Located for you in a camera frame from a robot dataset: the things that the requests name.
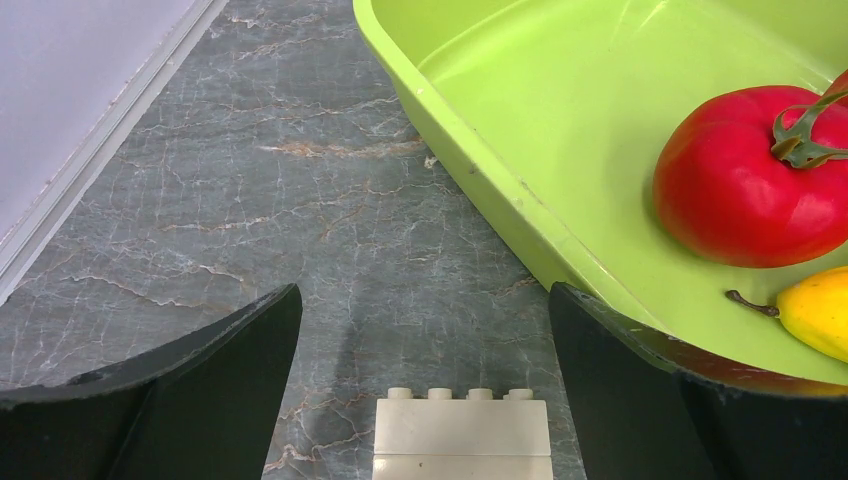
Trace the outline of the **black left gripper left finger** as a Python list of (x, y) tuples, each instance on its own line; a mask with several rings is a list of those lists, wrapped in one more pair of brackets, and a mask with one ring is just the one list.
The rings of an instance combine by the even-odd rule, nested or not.
[(302, 319), (289, 284), (56, 386), (1, 394), (5, 479), (258, 479)]

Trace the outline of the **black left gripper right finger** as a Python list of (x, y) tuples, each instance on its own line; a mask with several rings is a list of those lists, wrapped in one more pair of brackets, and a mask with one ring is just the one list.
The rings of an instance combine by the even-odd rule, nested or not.
[(713, 354), (565, 282), (553, 342), (590, 479), (843, 479), (847, 389)]

